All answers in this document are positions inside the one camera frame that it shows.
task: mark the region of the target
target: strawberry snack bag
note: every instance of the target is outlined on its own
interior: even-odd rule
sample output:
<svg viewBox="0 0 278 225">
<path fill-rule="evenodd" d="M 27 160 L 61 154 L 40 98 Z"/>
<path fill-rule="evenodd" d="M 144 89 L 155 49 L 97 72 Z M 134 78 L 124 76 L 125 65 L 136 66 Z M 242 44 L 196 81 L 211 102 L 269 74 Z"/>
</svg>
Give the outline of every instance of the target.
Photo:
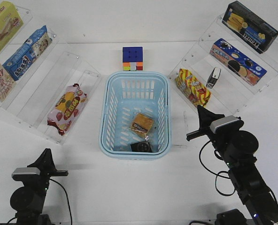
<svg viewBox="0 0 278 225">
<path fill-rule="evenodd" d="M 77 83 L 68 86 L 66 93 L 48 114 L 47 124 L 56 127 L 59 134 L 64 135 L 82 112 L 86 100 L 87 94 L 80 89 Z"/>
</svg>

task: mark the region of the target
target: red and yellow snack bag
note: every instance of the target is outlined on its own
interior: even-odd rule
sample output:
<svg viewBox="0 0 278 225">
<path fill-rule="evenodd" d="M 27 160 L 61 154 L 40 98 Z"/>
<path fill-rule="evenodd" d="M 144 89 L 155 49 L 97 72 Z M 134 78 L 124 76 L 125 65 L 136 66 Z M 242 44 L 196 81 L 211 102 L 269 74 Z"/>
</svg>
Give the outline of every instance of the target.
<svg viewBox="0 0 278 225">
<path fill-rule="evenodd" d="M 194 106 L 206 106 L 211 92 L 188 69 L 180 69 L 175 79 L 177 87 Z"/>
<path fill-rule="evenodd" d="M 47 116 L 47 124 L 58 129 L 60 135 L 67 133 L 76 117 L 82 112 L 87 94 L 77 83 L 66 88 L 66 93 L 60 98 L 54 109 Z"/>
</svg>

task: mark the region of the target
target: blue snack box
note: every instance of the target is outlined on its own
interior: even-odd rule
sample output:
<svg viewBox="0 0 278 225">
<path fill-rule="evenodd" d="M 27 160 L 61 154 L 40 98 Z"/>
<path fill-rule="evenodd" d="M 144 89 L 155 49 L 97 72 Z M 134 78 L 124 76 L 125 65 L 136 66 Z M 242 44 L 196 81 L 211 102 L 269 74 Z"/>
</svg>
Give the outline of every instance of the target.
<svg viewBox="0 0 278 225">
<path fill-rule="evenodd" d="M 12 78 L 17 81 L 50 45 L 52 39 L 44 25 L 36 30 L 24 44 L 3 64 Z"/>
<path fill-rule="evenodd" d="M 252 86 L 267 72 L 222 38 L 212 45 L 210 54 Z"/>
</svg>

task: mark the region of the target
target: white table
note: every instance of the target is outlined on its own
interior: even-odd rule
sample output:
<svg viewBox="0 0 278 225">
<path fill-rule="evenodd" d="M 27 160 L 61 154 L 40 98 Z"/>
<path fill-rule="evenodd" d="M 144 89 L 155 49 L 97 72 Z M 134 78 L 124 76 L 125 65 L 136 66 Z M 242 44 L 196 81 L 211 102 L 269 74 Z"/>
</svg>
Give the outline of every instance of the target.
<svg viewBox="0 0 278 225">
<path fill-rule="evenodd" d="M 193 42 L 72 45 L 103 79 L 63 145 L 19 129 L 14 126 L 15 121 L 0 114 L 0 223 L 15 215 L 9 199 L 22 186 L 11 179 L 11 173 L 33 163 L 44 148 L 52 149 L 58 170 L 69 171 L 68 177 L 55 179 L 67 189 L 78 224 L 186 224 L 191 219 L 214 219 L 217 213 L 234 208 L 250 218 L 237 194 L 223 197 L 217 193 L 215 176 L 200 165 L 198 154 L 207 137 L 185 140 L 186 133 L 198 129 L 198 116 L 174 90 L 173 146 L 167 155 L 154 161 L 119 160 L 104 155 L 99 148 L 104 85 L 111 73 L 122 68 L 122 47 L 143 46 L 144 70 L 168 75 L 192 45 Z M 259 140 L 256 166 L 278 199 L 278 76 L 238 116 L 245 122 L 242 129 Z M 202 158 L 213 171 L 227 169 L 214 156 L 211 145 Z M 229 180 L 219 180 L 218 186 L 223 192 L 233 190 Z M 69 222 L 65 195 L 54 183 L 50 184 L 44 213 L 54 222 Z"/>
</svg>

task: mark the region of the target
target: light blue plastic basket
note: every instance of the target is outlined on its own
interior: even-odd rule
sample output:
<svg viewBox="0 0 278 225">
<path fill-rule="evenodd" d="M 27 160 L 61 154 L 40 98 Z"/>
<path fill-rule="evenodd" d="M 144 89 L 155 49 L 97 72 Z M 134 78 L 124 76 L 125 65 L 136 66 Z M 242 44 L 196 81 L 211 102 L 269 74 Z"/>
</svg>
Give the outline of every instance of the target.
<svg viewBox="0 0 278 225">
<path fill-rule="evenodd" d="M 132 152 L 130 144 L 144 141 L 130 130 L 137 115 L 154 120 L 148 133 L 152 153 Z M 121 71 L 106 83 L 100 124 L 102 151 L 121 159 L 156 159 L 171 147 L 169 80 L 157 72 Z"/>
</svg>

